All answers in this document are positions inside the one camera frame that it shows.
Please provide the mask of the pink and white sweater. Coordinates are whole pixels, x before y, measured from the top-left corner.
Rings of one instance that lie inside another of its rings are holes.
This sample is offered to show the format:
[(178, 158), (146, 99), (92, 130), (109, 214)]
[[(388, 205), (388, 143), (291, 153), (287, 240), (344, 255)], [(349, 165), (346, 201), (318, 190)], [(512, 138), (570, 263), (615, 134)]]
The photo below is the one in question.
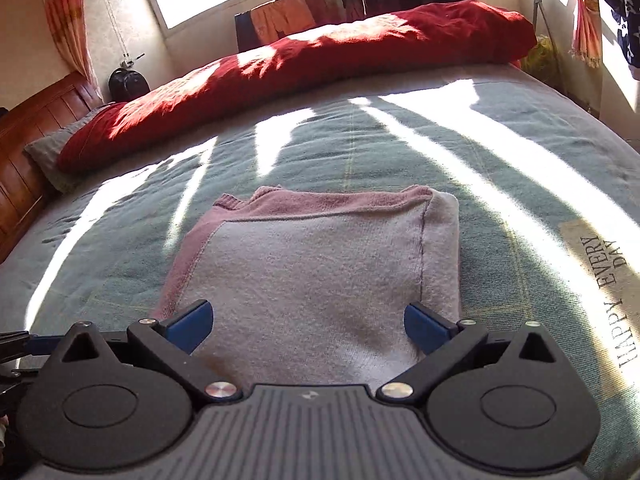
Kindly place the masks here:
[(155, 315), (207, 300), (196, 357), (241, 388), (378, 387), (421, 359), (408, 304), (460, 318), (459, 236), (457, 199), (425, 185), (224, 194), (183, 237)]

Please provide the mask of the metal clothes rack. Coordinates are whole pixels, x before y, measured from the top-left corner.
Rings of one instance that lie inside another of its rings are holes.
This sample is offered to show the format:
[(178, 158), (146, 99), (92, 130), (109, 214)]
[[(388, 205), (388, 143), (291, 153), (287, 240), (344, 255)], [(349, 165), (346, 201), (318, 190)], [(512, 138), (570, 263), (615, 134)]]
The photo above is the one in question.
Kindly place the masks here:
[(546, 12), (546, 9), (544, 8), (544, 0), (532, 0), (532, 24), (534, 25), (537, 37), (541, 35), (548, 36), (552, 41), (555, 50), (556, 64), (558, 64), (558, 69), (560, 70), (562, 79), (561, 89), (558, 91), (561, 93), (565, 93), (566, 83), (562, 69), (560, 52), (558, 44), (556, 43), (553, 32), (551, 30), (548, 14)]

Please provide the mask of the green plaid bed blanket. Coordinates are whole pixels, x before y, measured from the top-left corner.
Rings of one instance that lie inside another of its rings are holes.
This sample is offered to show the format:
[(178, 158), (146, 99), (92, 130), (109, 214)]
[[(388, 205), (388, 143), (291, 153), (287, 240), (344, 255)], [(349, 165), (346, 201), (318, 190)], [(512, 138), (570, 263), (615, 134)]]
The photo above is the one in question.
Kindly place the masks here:
[(399, 191), (459, 204), (461, 307), (543, 322), (596, 398), (598, 479), (639, 469), (639, 156), (510, 66), (352, 79), (190, 129), (58, 198), (1, 267), (4, 330), (121, 330), (222, 194)]

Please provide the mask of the grey pillow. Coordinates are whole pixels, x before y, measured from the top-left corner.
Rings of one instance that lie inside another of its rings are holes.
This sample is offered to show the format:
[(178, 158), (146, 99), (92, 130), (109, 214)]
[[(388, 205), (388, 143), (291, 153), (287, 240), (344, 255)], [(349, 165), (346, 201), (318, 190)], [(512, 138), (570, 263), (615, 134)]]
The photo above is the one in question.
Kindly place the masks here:
[(58, 155), (62, 153), (62, 149), (76, 132), (88, 125), (99, 112), (102, 112), (107, 107), (110, 106), (102, 105), (90, 110), (85, 117), (72, 122), (66, 127), (55, 130), (55, 132), (46, 133), (43, 138), (32, 141), (23, 148), (23, 152), (36, 163), (46, 179), (58, 192), (62, 194), (70, 193), (78, 187), (81, 181), (81, 178), (64, 174), (64, 172), (58, 170), (56, 166)]

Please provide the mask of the black bag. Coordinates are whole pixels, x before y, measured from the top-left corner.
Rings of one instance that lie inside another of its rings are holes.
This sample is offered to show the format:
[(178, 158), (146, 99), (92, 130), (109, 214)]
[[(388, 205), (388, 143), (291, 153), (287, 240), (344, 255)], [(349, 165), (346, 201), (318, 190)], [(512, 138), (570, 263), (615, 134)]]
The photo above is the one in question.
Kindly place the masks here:
[(107, 87), (113, 102), (131, 102), (151, 91), (144, 76), (134, 70), (134, 62), (142, 56), (143, 54), (140, 54), (137, 58), (130, 58), (129, 55), (125, 55), (119, 63), (119, 68), (111, 73)]

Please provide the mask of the yellow green bag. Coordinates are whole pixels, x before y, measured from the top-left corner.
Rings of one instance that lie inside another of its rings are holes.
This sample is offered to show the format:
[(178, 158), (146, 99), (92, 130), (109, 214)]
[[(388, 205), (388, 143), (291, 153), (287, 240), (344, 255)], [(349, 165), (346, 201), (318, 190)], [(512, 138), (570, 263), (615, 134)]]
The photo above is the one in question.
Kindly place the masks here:
[(547, 86), (561, 89), (561, 74), (556, 64), (552, 41), (548, 36), (537, 37), (536, 46), (521, 59), (521, 69)]

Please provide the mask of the red duvet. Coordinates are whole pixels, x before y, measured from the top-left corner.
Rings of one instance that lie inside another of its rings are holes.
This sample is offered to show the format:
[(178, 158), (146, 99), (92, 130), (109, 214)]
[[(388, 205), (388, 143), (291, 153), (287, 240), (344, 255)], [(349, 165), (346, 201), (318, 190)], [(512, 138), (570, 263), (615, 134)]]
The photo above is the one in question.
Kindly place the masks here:
[(88, 174), (181, 131), (329, 82), (450, 65), (512, 64), (536, 46), (522, 14), (478, 0), (326, 25), (228, 55), (128, 103), (100, 110), (56, 159)]

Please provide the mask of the orange hanging cloth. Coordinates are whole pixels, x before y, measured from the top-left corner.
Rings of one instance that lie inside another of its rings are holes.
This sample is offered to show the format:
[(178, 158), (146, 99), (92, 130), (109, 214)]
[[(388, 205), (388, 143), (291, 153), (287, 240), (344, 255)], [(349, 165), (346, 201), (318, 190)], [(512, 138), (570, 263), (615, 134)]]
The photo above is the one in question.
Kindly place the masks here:
[(245, 52), (341, 21), (337, 0), (271, 0), (235, 15), (236, 43)]

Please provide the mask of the orange left curtain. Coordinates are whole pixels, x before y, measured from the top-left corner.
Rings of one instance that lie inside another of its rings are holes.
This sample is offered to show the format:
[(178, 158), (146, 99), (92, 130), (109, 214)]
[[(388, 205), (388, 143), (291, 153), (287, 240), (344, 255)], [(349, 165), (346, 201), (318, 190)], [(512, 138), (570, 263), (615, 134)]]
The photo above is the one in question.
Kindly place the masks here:
[(90, 58), (84, 0), (42, 0), (53, 43), (71, 70), (99, 89)]

